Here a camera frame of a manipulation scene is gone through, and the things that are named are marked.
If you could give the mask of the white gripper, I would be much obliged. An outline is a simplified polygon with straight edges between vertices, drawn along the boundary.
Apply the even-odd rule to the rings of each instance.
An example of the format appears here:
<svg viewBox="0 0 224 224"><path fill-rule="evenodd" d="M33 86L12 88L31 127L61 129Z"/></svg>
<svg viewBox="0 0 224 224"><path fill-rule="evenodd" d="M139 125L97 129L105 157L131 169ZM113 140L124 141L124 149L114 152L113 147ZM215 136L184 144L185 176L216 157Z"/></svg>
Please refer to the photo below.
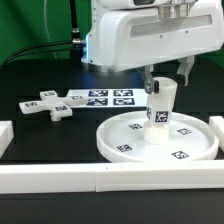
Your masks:
<svg viewBox="0 0 224 224"><path fill-rule="evenodd" d="M139 70L147 94L159 93L151 67L179 59L183 86L195 55L224 44L221 0L91 0L90 62L113 71Z"/></svg>

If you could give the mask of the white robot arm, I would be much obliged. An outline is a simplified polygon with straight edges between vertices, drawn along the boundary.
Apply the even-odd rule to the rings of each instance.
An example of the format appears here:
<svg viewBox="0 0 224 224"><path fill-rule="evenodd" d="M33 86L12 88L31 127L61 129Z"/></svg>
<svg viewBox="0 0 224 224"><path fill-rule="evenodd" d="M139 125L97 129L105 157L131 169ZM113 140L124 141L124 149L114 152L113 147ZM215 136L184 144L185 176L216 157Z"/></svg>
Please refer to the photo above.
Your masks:
<svg viewBox="0 0 224 224"><path fill-rule="evenodd" d="M221 0L91 0L91 12L83 65L114 72L143 67L149 94L161 88L154 65L177 60L187 84L194 57L224 45Z"/></svg>

